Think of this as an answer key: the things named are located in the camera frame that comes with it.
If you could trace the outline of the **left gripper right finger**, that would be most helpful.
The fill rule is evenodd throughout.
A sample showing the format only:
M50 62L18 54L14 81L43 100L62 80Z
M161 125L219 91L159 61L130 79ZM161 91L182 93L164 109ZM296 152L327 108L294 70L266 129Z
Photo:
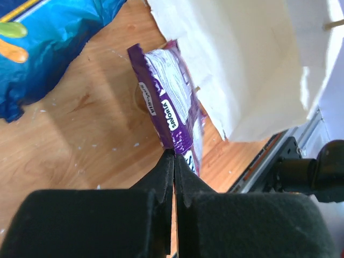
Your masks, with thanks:
M217 193L175 157L179 257L338 257L310 198L294 193Z

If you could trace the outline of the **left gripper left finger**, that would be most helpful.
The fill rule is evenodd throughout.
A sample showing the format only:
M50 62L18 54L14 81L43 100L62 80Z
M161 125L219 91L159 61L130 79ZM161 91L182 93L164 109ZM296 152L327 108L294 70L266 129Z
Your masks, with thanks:
M128 189L37 190L21 203L1 257L166 257L175 154Z

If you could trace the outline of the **purple snack packet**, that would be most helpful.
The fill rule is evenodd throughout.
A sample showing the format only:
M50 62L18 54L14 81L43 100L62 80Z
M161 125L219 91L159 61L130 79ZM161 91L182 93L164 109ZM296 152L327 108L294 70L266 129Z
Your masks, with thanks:
M199 175L204 116L177 42L147 53L136 44L127 52L163 148L181 154Z

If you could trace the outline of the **beige paper bag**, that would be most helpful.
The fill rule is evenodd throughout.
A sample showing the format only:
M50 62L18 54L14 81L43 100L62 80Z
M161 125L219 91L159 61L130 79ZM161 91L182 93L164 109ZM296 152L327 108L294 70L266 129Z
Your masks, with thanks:
M149 1L223 139L260 141L315 113L343 42L339 1Z

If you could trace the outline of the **blue snack packet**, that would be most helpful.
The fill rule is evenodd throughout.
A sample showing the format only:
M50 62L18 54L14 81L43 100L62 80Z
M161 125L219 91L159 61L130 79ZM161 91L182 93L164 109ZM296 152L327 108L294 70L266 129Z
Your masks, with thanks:
M1 1L1 119L58 84L86 43L113 21L124 1Z

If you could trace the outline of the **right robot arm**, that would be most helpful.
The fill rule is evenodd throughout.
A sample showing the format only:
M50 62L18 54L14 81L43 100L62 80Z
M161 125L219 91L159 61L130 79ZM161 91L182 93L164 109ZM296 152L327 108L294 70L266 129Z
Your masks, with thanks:
M343 140L325 144L314 159L282 159L270 170L276 192L315 195L323 203L343 202Z

